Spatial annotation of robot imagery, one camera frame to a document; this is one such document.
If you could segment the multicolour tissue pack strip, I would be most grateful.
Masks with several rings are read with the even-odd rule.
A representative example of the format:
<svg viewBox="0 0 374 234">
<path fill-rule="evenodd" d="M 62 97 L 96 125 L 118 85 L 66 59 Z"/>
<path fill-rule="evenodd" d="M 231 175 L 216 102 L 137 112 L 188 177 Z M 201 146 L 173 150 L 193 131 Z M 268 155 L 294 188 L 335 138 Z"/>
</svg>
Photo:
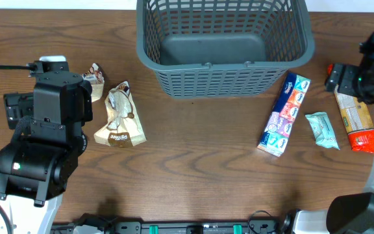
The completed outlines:
<svg viewBox="0 0 374 234">
<path fill-rule="evenodd" d="M 258 143 L 258 149 L 276 157 L 284 153 L 310 83 L 310 79 L 296 73 L 287 74 Z"/>
</svg>

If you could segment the grey plastic basket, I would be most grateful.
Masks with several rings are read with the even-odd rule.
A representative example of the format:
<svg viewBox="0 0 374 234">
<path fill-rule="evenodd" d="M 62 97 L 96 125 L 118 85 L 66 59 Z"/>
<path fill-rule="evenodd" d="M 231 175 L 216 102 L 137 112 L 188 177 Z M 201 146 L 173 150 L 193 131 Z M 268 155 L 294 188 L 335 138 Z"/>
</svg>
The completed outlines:
<svg viewBox="0 0 374 234">
<path fill-rule="evenodd" d="M 314 54 L 304 0 L 137 0 L 136 52 L 175 99 L 255 96 Z"/>
</svg>

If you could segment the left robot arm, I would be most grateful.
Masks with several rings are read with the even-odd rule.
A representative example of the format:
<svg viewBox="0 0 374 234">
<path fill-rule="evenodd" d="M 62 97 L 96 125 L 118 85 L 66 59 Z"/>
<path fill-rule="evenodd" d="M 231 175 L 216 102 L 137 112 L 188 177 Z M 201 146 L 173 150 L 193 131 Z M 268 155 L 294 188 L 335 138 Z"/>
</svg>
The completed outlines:
<svg viewBox="0 0 374 234">
<path fill-rule="evenodd" d="M 92 86 L 64 56 L 27 64 L 29 93 L 3 96 L 14 134 L 0 150 L 0 233 L 49 233 L 68 179 L 87 147 Z"/>
</svg>

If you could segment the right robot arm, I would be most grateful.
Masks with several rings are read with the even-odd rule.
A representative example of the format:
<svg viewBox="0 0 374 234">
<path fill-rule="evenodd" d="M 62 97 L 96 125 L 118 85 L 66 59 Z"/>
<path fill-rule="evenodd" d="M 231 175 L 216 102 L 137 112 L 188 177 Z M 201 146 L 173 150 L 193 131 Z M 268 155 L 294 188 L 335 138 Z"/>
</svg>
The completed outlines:
<svg viewBox="0 0 374 234">
<path fill-rule="evenodd" d="M 334 64 L 325 88 L 374 104 L 374 32 L 360 44 L 360 53 L 363 58 L 358 66 Z M 338 196 L 325 210 L 298 210 L 288 216 L 287 224 L 284 232 L 291 234 L 374 233 L 374 156 L 362 193 Z"/>
</svg>

